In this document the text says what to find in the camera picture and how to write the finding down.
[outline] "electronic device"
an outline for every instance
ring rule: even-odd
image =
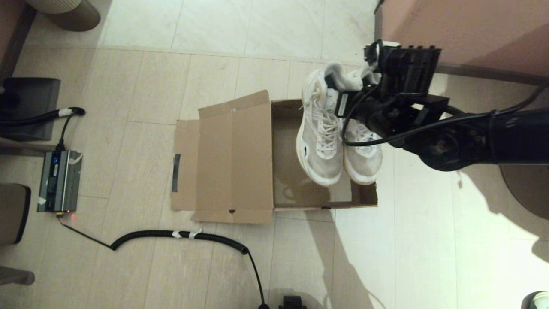
[[[39,212],[76,210],[82,153],[77,151],[47,152],[42,168],[38,196]]]
[[[428,93],[440,52],[434,46],[383,46],[381,40],[367,46],[365,60],[380,81],[373,84],[364,78],[361,91],[340,93],[335,115],[345,119],[343,144],[388,142],[442,171],[474,163],[549,164],[549,108],[521,111],[549,83],[502,111],[466,113],[450,106],[449,98]],[[450,117],[443,119],[444,113]],[[381,139],[347,141],[345,131],[351,118]]]

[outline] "white tape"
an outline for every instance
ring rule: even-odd
[[[79,155],[78,158],[76,158],[76,159],[69,159],[69,164],[73,165],[73,164],[76,164],[76,163],[80,162],[80,160],[82,159],[82,156],[83,156],[83,155],[84,155],[83,153],[80,153],[80,155]]]
[[[189,233],[189,239],[194,239],[198,234],[202,233],[202,228],[200,228],[198,231],[196,232],[190,232]]]
[[[69,116],[70,114],[72,114],[72,109],[70,108],[62,108],[59,110],[60,117]]]

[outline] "cylindrical object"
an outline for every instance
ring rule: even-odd
[[[59,27],[70,31],[88,31],[101,21],[99,11],[88,0],[27,0]]]

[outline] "beige tile floor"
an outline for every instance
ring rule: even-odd
[[[106,242],[155,228],[234,238],[254,254],[271,307],[297,294],[308,308],[514,309],[526,294],[549,290],[549,222],[514,200],[495,166],[442,173],[386,146],[377,208],[277,213],[270,225],[196,223],[170,210],[175,121],[262,89],[297,98],[304,76],[327,58],[358,64],[372,28],[361,1],[159,0],[156,11],[145,0],[92,2],[106,18],[90,32],[63,32],[39,15],[15,72],[61,79],[58,106],[88,111],[66,136],[85,154],[71,225]],[[282,17],[280,5],[295,10]],[[199,18],[206,11],[213,22]],[[264,20],[268,12],[273,20]],[[303,29],[289,31],[296,27]],[[509,106],[531,90],[441,74],[431,89],[472,112]],[[0,181],[36,192],[41,168],[40,158],[0,156]],[[142,239],[111,252],[45,213],[29,214],[23,241],[0,247],[0,264],[36,275],[31,286],[0,286],[0,308],[259,304],[253,269],[233,249]]]

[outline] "sneaker sole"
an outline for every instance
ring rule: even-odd
[[[343,154],[343,166],[345,166],[345,170],[347,171],[347,174],[349,177],[357,184],[359,185],[371,185],[376,182],[378,173],[375,173],[372,176],[368,175],[362,175],[359,172],[357,172],[351,164],[351,161],[349,160],[349,157],[347,156],[347,153],[345,152]]]
[[[303,149],[303,130],[304,129],[305,129],[305,118],[302,118],[301,125],[299,126],[298,136],[295,139],[295,153],[298,156],[299,164],[301,165],[305,174],[307,174],[307,176],[309,176],[309,178],[311,178],[318,185],[325,186],[325,187],[335,185],[339,181],[339,178],[341,177],[341,171],[336,177],[326,178],[315,173],[315,171],[311,170],[305,163],[304,157],[301,153],[301,150]]]

